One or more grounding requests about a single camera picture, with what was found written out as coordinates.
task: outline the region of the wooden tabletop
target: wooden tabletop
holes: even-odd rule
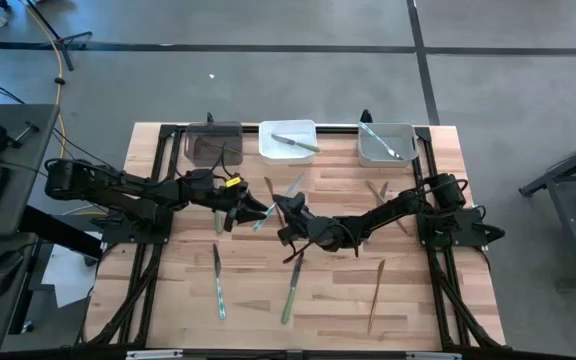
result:
[[[153,164],[159,123],[135,124],[125,170],[147,177]],[[466,178],[457,129],[431,127],[437,168]],[[244,160],[238,171],[253,196],[270,205],[264,176],[283,193],[305,172],[299,191],[317,215],[360,215],[376,206],[366,180],[389,181],[387,198],[414,187],[412,167],[363,168],[357,162],[356,135],[318,135],[321,153],[310,165],[267,166],[256,134],[244,134]],[[427,175],[425,154],[420,154]],[[180,156],[180,171],[193,168]],[[465,196],[472,203],[469,189]],[[376,231],[355,258],[352,250],[325,252],[311,246],[304,257],[292,318],[282,324],[294,263],[277,238],[279,221],[270,217],[259,232],[253,223],[218,235],[210,210],[191,205],[175,214],[164,248],[153,305],[148,347],[309,350],[439,350],[440,341],[425,251],[414,217],[403,218],[406,235],[392,223]],[[218,243],[226,320],[219,320],[212,244]],[[117,246],[102,262],[86,320],[87,337],[101,331],[126,296],[135,245]],[[379,302],[370,335],[368,318],[377,266],[385,259]],[[490,336],[504,342],[486,261],[468,248],[455,248],[462,297]],[[140,316],[138,303],[133,329]],[[448,306],[457,341],[454,313]]]

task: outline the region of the gray floor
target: gray floor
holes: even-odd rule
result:
[[[13,2],[14,19],[0,41],[42,41]],[[416,3],[427,46],[576,47],[574,0]],[[403,0],[152,4],[49,0],[41,7],[62,35],[93,30],[103,42],[413,43]],[[200,121],[207,111],[217,121],[349,123],[369,108],[379,120],[428,123],[414,55],[76,52],[73,59],[77,69],[66,73],[62,106],[68,136],[117,166],[134,122]],[[508,344],[576,355],[576,292],[560,294],[553,286],[576,274],[576,258],[550,199],[517,192],[576,148],[576,57],[429,56],[428,62],[441,124],[459,129],[475,200],[487,206],[487,221],[507,232],[490,257]],[[50,51],[0,50],[0,85],[28,102],[54,100],[55,73]],[[10,101],[0,96],[0,102]],[[58,155],[57,144],[48,154]],[[42,181],[33,204],[53,213],[77,206],[46,199]]]

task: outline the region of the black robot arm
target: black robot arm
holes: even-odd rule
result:
[[[463,188],[454,175],[439,174],[423,180],[430,186],[409,189],[399,193],[397,197],[366,212],[361,216],[315,216],[305,205],[305,196],[298,193],[294,198],[273,195],[273,200],[284,214],[287,226],[278,231],[281,243],[293,247],[293,255],[285,260],[288,262],[297,254],[304,251],[311,244],[317,244],[326,251],[354,248],[358,256],[361,243],[370,237],[370,234],[393,221],[407,215],[421,215],[434,235],[446,235],[451,238],[453,233],[469,239],[478,238],[478,241],[488,243],[504,235],[503,230],[481,223],[482,217],[476,209],[463,209],[466,200]],[[432,193],[437,207],[423,200],[421,195]],[[306,246],[296,251],[293,242],[298,239],[307,239]]]
[[[234,221],[240,224],[266,217],[267,207],[252,197],[248,183],[238,174],[216,188],[210,169],[156,182],[85,160],[54,159],[45,167],[45,192],[51,198],[90,201],[117,210],[136,224],[156,225],[166,213],[182,210],[189,203],[225,212],[226,231]]]

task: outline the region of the yellow cable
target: yellow cable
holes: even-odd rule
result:
[[[108,215],[108,214],[102,213],[101,211],[88,211],[88,212],[82,212],[82,213],[73,214],[73,215],[79,216],[79,215]]]
[[[19,3],[21,3],[21,5],[26,9],[26,12],[28,12],[28,14],[30,14],[30,16],[32,16],[33,20],[35,20],[35,23],[37,23],[37,25],[39,26],[41,31],[44,33],[44,35],[46,35],[46,38],[48,39],[48,42],[50,42],[52,49],[55,51],[55,56],[57,57],[57,64],[59,65],[59,75],[57,78],[63,79],[63,77],[62,77],[63,76],[63,66],[61,65],[61,56],[59,56],[59,51],[57,50],[57,47],[55,46],[54,41],[50,37],[48,30],[46,30],[46,28],[41,23],[41,21],[39,21],[39,19],[37,18],[37,15],[35,15],[32,12],[32,10],[28,9],[26,4],[24,4],[23,0],[19,0]],[[55,105],[59,105],[60,103],[61,103],[61,84],[57,84],[57,99],[55,100]],[[61,127],[61,133],[63,134],[63,137],[61,138],[61,151],[59,153],[59,157],[63,158],[64,152],[66,151],[66,126],[64,125],[64,119],[61,117],[61,111],[59,112],[59,115],[57,115],[57,118],[59,119],[59,126]]]

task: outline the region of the white plastic bin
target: white plastic bin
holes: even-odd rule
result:
[[[388,154],[388,150],[361,127],[359,128],[358,156],[363,167],[405,167],[417,156],[417,136],[410,124],[367,123],[368,128],[395,150],[402,158]]]
[[[300,146],[284,144],[272,134],[317,146],[317,130],[312,120],[273,120],[259,124],[259,153],[268,165],[310,164],[315,153]]]

